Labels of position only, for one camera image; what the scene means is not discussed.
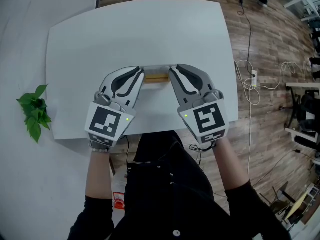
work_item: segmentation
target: white wall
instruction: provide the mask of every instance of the white wall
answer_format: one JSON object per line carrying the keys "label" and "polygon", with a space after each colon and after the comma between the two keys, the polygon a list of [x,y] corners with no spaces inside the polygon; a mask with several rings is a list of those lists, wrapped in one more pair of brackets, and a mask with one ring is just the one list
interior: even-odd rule
{"label": "white wall", "polygon": [[299,221],[290,231],[293,240],[313,240],[320,232],[320,207],[306,225]]}
{"label": "white wall", "polygon": [[0,232],[7,240],[66,239],[83,210],[88,146],[57,143],[48,130],[36,144],[16,99],[45,84],[49,29],[95,5],[0,0]]}

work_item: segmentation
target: white table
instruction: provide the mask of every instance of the white table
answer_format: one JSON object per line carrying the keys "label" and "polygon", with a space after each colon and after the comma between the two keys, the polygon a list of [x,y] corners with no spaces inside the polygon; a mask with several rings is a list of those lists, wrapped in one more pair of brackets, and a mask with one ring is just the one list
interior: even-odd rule
{"label": "white table", "polygon": [[313,1],[313,0],[292,0],[289,3],[286,3],[284,5],[284,8],[288,8],[288,7],[293,6],[293,5],[295,5],[295,4],[299,3],[299,2],[302,2],[302,1],[305,1],[311,7],[311,9],[314,12],[314,15],[311,15],[311,16],[308,16],[308,17],[305,17],[305,18],[301,19],[302,22],[311,20],[313,18],[320,18],[318,10],[317,10],[317,8],[316,8],[316,6],[314,4],[314,2],[316,2],[316,1]]}
{"label": "white table", "polygon": [[[238,120],[233,53],[219,3],[137,0],[96,9],[50,30],[47,99],[56,140],[82,139],[89,103],[104,78],[129,66],[187,64],[207,72]],[[186,128],[171,83],[144,84],[125,135]]]}

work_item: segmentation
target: power strip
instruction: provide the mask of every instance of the power strip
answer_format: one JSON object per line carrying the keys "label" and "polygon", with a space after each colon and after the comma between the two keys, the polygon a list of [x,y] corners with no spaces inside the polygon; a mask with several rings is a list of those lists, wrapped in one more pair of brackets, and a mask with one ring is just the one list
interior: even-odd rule
{"label": "power strip", "polygon": [[252,74],[251,86],[252,87],[257,87],[257,79],[258,79],[257,71],[252,70],[251,74]]}

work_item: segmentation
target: wooden plank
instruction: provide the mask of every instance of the wooden plank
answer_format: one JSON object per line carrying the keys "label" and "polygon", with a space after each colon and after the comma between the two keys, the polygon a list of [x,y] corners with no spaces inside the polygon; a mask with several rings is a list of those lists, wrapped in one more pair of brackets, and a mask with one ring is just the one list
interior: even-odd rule
{"label": "wooden plank", "polygon": [[[100,7],[132,0],[100,0]],[[225,17],[232,45],[233,57],[236,61],[246,60],[248,57],[248,45],[250,27],[242,12],[239,0],[208,0],[219,2]],[[314,47],[309,37],[309,29],[306,23],[300,21],[289,10],[283,8],[286,0],[269,0],[268,7],[258,5],[256,0],[244,0],[244,10],[251,22],[251,48],[250,62],[258,71],[258,84],[275,88],[279,82],[279,73],[283,62],[297,63],[301,68],[305,61],[313,57]],[[240,71],[244,79],[249,77],[247,65],[242,63]],[[301,71],[296,68],[296,74],[289,70],[281,77],[281,84],[277,90],[260,89],[260,104],[251,106],[252,136],[251,136],[251,163],[250,178],[252,184],[261,179],[275,164],[290,151],[300,149],[307,155],[313,155],[314,151],[291,142],[291,137],[284,131],[284,123],[288,121],[291,111],[279,111],[280,106],[292,105],[291,95],[286,91],[285,82],[304,82]],[[313,82],[310,73],[306,73],[306,82]],[[245,97],[242,84],[237,78],[239,120],[230,124],[228,138],[238,154],[241,163],[247,168],[249,158],[249,129],[250,106]],[[252,91],[252,101],[257,102],[258,97]],[[195,138],[187,129],[177,131],[185,150],[196,159],[198,153],[189,150],[189,145],[196,144]],[[139,144],[139,137],[130,136],[129,159],[133,160]],[[114,164],[118,167],[125,163],[127,152],[126,140],[119,143],[112,152]],[[289,181],[287,192],[293,198],[298,198],[304,187],[313,179],[310,178],[308,168],[310,160],[301,154],[290,152],[259,184],[255,189],[274,199],[272,187],[279,189]],[[224,194],[219,169],[212,150],[202,153],[200,167],[211,182],[213,191],[219,195]],[[227,212],[229,206],[227,199],[215,196],[216,202]]]}

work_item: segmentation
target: wrist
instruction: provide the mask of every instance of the wrist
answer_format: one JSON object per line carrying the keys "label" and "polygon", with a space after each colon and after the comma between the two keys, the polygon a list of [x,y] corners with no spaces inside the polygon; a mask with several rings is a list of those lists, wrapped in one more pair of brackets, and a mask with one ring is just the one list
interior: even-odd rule
{"label": "wrist", "polygon": [[215,146],[212,149],[215,150],[217,148],[217,146],[221,147],[222,145],[224,145],[225,144],[224,139],[225,138],[217,139],[215,141]]}
{"label": "wrist", "polygon": [[92,152],[108,153],[110,150],[109,146],[90,140],[89,147],[92,148]]}
{"label": "wrist", "polygon": [[104,157],[110,157],[110,153],[109,152],[100,152],[100,151],[91,151],[91,155],[101,155]]}
{"label": "wrist", "polygon": [[226,143],[228,143],[229,142],[229,140],[228,140],[228,138],[227,137],[223,137],[223,138],[219,138],[219,139],[217,139],[216,141],[215,141],[215,143],[216,143],[216,147],[218,146],[218,144],[220,144],[220,145],[225,145]]}

